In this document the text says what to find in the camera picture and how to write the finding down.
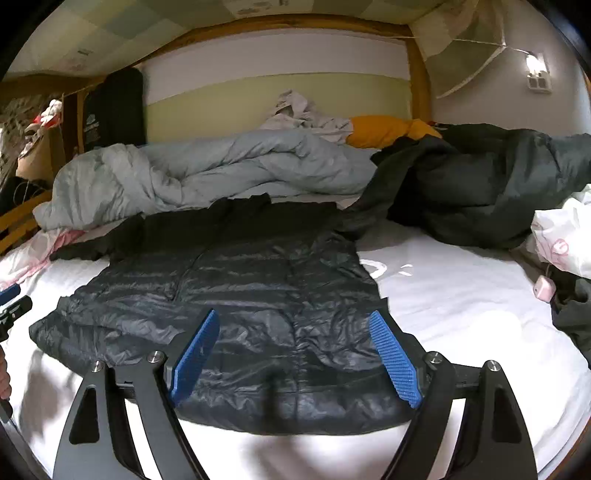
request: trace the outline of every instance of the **blue gripper pad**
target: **blue gripper pad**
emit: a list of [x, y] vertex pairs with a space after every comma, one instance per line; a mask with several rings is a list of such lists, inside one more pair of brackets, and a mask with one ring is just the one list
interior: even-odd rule
[[219, 334], [220, 322], [212, 310], [174, 368], [170, 400], [175, 407], [190, 397]]
[[418, 408], [423, 396], [418, 389], [417, 371], [377, 310], [369, 317], [369, 333], [398, 396]]
[[8, 303], [12, 299], [15, 299], [19, 296], [21, 292], [21, 286], [18, 283], [14, 285], [10, 285], [6, 290], [0, 291], [0, 305], [4, 305]]

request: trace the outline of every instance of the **light green wall stripe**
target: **light green wall stripe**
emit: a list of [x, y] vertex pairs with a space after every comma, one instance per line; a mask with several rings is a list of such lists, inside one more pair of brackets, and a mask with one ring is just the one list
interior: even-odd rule
[[149, 142], [218, 137], [261, 125], [277, 97], [294, 89], [326, 114], [411, 118], [407, 80], [363, 73], [297, 73], [207, 85], [146, 107]]

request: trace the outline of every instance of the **light blue comforter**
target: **light blue comforter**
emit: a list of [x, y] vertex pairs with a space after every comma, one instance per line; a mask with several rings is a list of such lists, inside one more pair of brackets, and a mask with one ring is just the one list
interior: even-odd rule
[[139, 212], [207, 207], [223, 197], [268, 193], [356, 194], [375, 150], [335, 145], [302, 130], [112, 145], [76, 157], [56, 176], [53, 198], [33, 214], [45, 229], [90, 229]]

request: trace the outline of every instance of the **wooden railing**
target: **wooden railing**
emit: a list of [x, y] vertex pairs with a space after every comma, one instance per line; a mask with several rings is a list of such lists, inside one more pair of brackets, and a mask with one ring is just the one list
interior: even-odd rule
[[49, 200], [51, 200], [51, 191], [43, 192], [0, 216], [0, 232], [10, 229], [8, 235], [0, 239], [0, 255], [27, 233], [38, 228], [37, 222], [31, 216], [33, 209], [40, 203], [48, 202]]

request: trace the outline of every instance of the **black down jacket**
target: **black down jacket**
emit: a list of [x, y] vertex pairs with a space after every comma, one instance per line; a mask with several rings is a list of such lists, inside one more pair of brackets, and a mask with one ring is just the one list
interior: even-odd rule
[[586, 134], [455, 125], [443, 140], [402, 137], [372, 159], [389, 159], [392, 175], [404, 179], [389, 219], [467, 247], [517, 247], [535, 210], [556, 208], [591, 183]]
[[[349, 233], [368, 218], [355, 210], [345, 215]], [[412, 412], [369, 336], [378, 289], [355, 244], [335, 231], [342, 220], [334, 203], [272, 204], [268, 196], [132, 217], [58, 251], [62, 259], [108, 254], [111, 265], [60, 299], [31, 338], [83, 375], [94, 359], [136, 361], [211, 307], [220, 338], [181, 418], [252, 433], [357, 434], [401, 424]], [[270, 387], [278, 421], [269, 425]]]

